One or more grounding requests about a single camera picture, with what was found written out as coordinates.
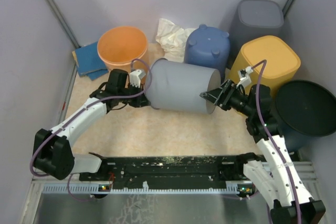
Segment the yellow slatted bin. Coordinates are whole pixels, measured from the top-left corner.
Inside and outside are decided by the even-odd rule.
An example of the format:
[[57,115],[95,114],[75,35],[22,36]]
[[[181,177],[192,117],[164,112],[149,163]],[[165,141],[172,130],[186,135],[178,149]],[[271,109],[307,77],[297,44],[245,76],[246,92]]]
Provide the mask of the yellow slatted bin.
[[279,37],[263,36],[243,44],[227,78],[238,83],[239,70],[262,60],[266,60],[267,64],[261,84],[270,87],[270,95],[274,98],[279,88],[294,77],[301,65],[298,55]]

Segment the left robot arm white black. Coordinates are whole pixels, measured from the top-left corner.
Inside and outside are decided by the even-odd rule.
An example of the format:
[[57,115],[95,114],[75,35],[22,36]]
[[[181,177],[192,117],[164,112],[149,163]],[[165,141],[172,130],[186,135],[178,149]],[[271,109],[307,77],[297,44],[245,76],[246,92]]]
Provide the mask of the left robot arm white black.
[[98,119],[122,103],[134,108],[148,106],[141,81],[146,76],[143,69],[126,72],[113,69],[108,81],[90,94],[86,102],[68,119],[50,130],[40,129],[34,140],[30,171],[37,176],[52,176],[63,180],[70,174],[89,173],[98,180],[108,177],[109,167],[103,157],[95,154],[74,154],[72,147],[77,139]]

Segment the grey slatted bin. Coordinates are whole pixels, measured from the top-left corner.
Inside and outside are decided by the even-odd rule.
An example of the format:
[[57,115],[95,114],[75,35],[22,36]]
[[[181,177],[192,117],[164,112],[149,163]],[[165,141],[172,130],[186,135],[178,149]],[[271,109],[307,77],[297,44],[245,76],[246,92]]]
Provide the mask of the grey slatted bin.
[[237,55],[241,46],[253,39],[278,36],[283,24],[283,12],[278,3],[271,0],[240,1],[229,28],[230,53]]

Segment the tan printed paper bucket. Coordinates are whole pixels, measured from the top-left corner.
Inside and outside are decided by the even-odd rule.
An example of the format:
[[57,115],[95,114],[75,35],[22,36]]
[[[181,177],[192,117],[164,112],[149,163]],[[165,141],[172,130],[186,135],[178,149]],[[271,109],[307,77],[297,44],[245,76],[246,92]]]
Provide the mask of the tan printed paper bucket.
[[97,52],[108,70],[131,70],[131,61],[150,63],[148,40],[143,31],[132,26],[115,27],[104,33],[97,43]]

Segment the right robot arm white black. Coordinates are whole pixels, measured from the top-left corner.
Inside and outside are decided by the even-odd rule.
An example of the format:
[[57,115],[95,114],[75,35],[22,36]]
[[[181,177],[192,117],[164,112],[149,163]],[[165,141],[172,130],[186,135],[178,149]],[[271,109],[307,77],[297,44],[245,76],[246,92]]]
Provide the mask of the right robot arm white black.
[[255,84],[245,94],[242,86],[227,80],[200,96],[224,111],[234,109],[246,116],[247,131],[270,170],[265,170],[256,154],[246,153],[237,156],[234,172],[239,179],[249,179],[256,186],[267,203],[272,223],[319,223],[325,206],[322,200],[313,198],[295,169],[284,135],[271,112],[270,87]]

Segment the grey translucent round bin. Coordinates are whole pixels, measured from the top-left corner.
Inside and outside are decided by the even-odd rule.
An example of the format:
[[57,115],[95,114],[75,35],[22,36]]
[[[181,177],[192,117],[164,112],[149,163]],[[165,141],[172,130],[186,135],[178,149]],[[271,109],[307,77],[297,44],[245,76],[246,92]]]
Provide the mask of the grey translucent round bin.
[[152,78],[145,83],[145,96],[155,109],[212,114],[215,106],[200,94],[220,86],[217,69],[156,60],[151,66]]

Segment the dark navy round bin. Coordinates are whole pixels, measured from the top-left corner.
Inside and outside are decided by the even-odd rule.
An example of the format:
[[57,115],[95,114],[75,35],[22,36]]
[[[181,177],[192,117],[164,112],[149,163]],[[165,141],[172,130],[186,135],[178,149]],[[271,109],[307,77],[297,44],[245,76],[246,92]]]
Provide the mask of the dark navy round bin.
[[317,83],[285,83],[279,88],[272,109],[290,152],[335,133],[335,96]]

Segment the blue round bin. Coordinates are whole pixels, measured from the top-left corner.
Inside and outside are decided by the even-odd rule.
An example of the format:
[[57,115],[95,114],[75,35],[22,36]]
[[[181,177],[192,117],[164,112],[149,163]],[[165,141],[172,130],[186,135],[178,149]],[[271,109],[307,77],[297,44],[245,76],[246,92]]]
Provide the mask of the blue round bin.
[[187,38],[184,63],[217,69],[223,77],[229,52],[229,33],[201,24]]

